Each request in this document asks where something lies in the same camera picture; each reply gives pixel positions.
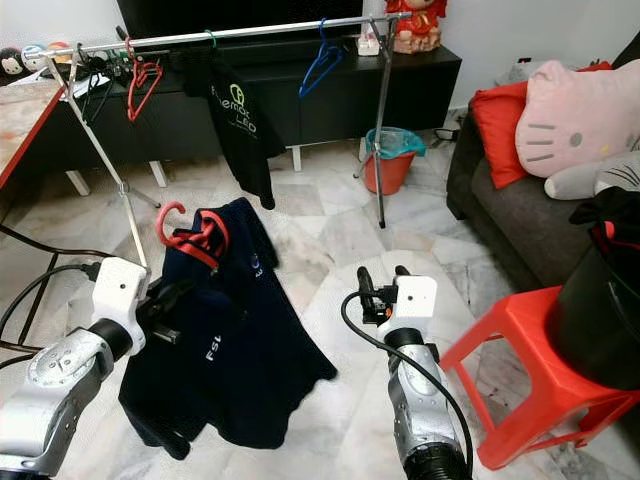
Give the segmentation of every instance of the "red hanger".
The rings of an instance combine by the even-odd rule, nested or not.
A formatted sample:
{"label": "red hanger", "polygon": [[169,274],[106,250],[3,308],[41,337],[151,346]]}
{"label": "red hanger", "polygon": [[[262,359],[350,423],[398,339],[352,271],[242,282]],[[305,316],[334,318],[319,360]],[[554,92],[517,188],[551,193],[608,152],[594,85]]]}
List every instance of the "red hanger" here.
{"label": "red hanger", "polygon": [[[140,115],[140,112],[142,111],[147,101],[153,94],[153,91],[155,90],[156,86],[158,86],[158,83],[160,83],[163,70],[162,70],[162,67],[157,63],[139,62],[133,52],[133,49],[131,48],[131,45],[129,44],[130,41],[131,41],[130,37],[127,37],[124,41],[124,44],[127,47],[127,53],[129,54],[129,58],[133,60],[133,79],[131,80],[131,84],[129,85],[129,97],[127,101],[127,116],[129,117],[130,121],[135,122],[136,118],[138,118],[138,115]],[[156,79],[153,81],[153,83],[149,87],[149,90],[147,90],[147,93],[142,99],[142,102],[140,102],[140,105],[138,105],[138,107],[135,108],[133,105],[133,93],[137,88],[142,88],[142,86],[147,81],[147,78],[149,78],[150,72],[155,73]]]}
{"label": "red hanger", "polygon": [[184,205],[180,202],[170,202],[164,205],[160,210],[160,213],[158,213],[158,217],[156,219],[156,234],[162,244],[167,247],[180,250],[182,253],[186,253],[187,255],[204,262],[212,269],[217,268],[219,262],[211,255],[211,253],[209,253],[212,247],[209,241],[217,227],[222,232],[224,241],[222,244],[218,245],[216,250],[213,252],[213,255],[220,258],[229,248],[229,231],[227,230],[222,218],[220,218],[217,213],[209,210],[202,210],[199,212],[200,217],[202,218],[203,227],[203,230],[200,233],[178,232],[171,234],[171,236],[167,238],[164,234],[164,219],[174,208],[178,209],[182,214],[186,212]]}

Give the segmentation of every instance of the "cabinet leg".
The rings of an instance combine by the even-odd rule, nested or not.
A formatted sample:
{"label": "cabinet leg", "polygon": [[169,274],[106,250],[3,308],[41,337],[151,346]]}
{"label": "cabinet leg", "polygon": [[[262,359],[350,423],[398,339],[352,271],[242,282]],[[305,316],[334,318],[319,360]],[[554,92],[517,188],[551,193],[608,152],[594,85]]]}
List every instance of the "cabinet leg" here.
{"label": "cabinet leg", "polygon": [[64,173],[67,174],[67,177],[69,177],[69,180],[71,180],[71,183],[73,183],[73,186],[76,187],[76,190],[81,196],[86,197],[91,193],[89,185],[84,181],[84,178],[82,178],[79,171],[67,170]]}
{"label": "cabinet leg", "polygon": [[302,157],[300,156],[300,146],[296,145],[295,147],[291,147],[291,152],[293,153],[293,170],[296,172],[301,172]]}
{"label": "cabinet leg", "polygon": [[153,176],[158,182],[158,186],[165,188],[167,186],[167,176],[164,173],[164,168],[162,168],[162,164],[154,160],[153,162],[149,162],[149,166],[151,167],[151,172],[153,172]]}

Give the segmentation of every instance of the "red doll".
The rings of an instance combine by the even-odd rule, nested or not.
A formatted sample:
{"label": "red doll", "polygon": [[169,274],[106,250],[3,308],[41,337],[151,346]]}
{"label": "red doll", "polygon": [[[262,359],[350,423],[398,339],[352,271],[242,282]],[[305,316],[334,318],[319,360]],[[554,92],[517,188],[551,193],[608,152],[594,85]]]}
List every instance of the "red doll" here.
{"label": "red doll", "polygon": [[411,12],[399,20],[393,50],[400,53],[428,52],[440,46],[438,17],[446,16],[447,0],[387,0],[389,13]]}

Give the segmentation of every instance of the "green hanger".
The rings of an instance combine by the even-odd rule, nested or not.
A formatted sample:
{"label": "green hanger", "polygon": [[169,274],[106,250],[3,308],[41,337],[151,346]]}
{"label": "green hanger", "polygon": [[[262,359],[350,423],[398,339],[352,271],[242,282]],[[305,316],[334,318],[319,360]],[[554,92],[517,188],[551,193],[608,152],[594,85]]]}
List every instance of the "green hanger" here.
{"label": "green hanger", "polygon": [[218,41],[216,40],[216,37],[213,36],[213,32],[211,30],[205,30],[205,32],[211,35],[211,38],[213,38],[213,48],[216,48],[218,46]]}

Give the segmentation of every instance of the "navy jacket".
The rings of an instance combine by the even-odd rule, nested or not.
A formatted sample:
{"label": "navy jacket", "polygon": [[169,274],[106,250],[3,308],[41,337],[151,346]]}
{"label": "navy jacket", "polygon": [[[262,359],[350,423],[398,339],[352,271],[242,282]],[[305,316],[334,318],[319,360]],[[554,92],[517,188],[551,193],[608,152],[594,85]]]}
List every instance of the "navy jacket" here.
{"label": "navy jacket", "polygon": [[[129,360],[120,401],[142,439],[184,458],[205,423],[237,445],[277,448],[290,414],[337,371],[302,327],[273,268],[278,258],[245,198],[218,213],[230,246],[217,272],[168,249],[164,284],[197,287],[163,322],[178,345],[149,338]],[[193,231],[201,231],[196,213]],[[212,235],[212,244],[220,240]]]}

